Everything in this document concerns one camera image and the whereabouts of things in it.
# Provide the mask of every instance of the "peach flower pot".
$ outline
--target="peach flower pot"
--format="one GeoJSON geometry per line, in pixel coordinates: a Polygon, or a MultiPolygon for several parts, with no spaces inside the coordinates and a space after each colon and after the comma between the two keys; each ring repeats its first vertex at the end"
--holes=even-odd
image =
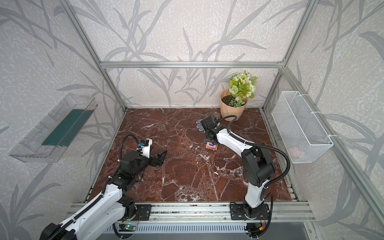
{"type": "MultiPolygon", "coordinates": [[[[220,111],[221,111],[221,117],[226,117],[226,116],[229,116],[229,115],[236,115],[237,116],[237,120],[239,120],[240,116],[243,114],[243,111],[244,109],[246,108],[247,106],[247,102],[248,102],[248,98],[245,98],[245,104],[244,106],[241,106],[240,108],[234,108],[234,107],[230,107],[228,105],[226,105],[225,103],[223,103],[223,101],[221,101],[221,99],[225,96],[228,96],[230,95],[230,92],[229,90],[224,90],[224,92],[221,93],[220,95],[220,111]]],[[[233,118],[226,118],[225,119],[226,121],[230,122],[233,120],[233,118]]]]}

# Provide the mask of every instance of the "green mat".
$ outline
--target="green mat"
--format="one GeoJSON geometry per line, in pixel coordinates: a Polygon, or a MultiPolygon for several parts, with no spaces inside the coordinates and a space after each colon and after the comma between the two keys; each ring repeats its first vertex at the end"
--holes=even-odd
{"type": "Polygon", "coordinates": [[[68,147],[92,113],[93,110],[73,109],[44,140],[42,145],[68,147]]]}

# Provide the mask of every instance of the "leaf pattern wallpaper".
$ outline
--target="leaf pattern wallpaper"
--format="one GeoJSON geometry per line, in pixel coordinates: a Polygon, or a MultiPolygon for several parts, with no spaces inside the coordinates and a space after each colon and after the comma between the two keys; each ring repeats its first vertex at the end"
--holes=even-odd
{"type": "Polygon", "coordinates": [[[82,202],[123,116],[57,1],[0,1],[0,238],[38,239],[82,202]],[[8,154],[68,93],[98,104],[57,163],[8,154]]]}
{"type": "MultiPolygon", "coordinates": [[[[288,67],[384,197],[383,25],[382,0],[319,4],[288,67]]],[[[266,108],[269,117],[278,92],[290,90],[282,80],[266,108]]],[[[383,227],[333,151],[311,164],[294,164],[291,174],[324,237],[384,239],[383,227]]]]}
{"type": "MultiPolygon", "coordinates": [[[[102,61],[281,61],[307,5],[307,0],[70,2],[102,61]]],[[[259,79],[248,106],[262,106],[277,69],[249,70],[259,79]]],[[[230,76],[240,71],[108,69],[132,107],[219,106],[230,76]]]]}

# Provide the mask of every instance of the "white basket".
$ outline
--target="white basket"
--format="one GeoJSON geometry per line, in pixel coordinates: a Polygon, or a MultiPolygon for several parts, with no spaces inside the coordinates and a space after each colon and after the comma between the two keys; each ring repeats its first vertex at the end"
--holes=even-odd
{"type": "Polygon", "coordinates": [[[333,142],[298,91],[282,91],[272,117],[293,163],[315,161],[333,142]]]}

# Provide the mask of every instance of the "potted plant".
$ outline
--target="potted plant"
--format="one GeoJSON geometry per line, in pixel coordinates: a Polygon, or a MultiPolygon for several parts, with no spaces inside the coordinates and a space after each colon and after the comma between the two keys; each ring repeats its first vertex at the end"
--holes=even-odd
{"type": "MultiPolygon", "coordinates": [[[[240,118],[248,98],[255,96],[255,83],[257,77],[250,80],[250,74],[247,70],[244,73],[235,74],[229,81],[229,89],[221,93],[220,110],[221,117],[236,115],[237,120],[240,118]]],[[[226,118],[226,121],[232,121],[233,118],[226,118]]]]}

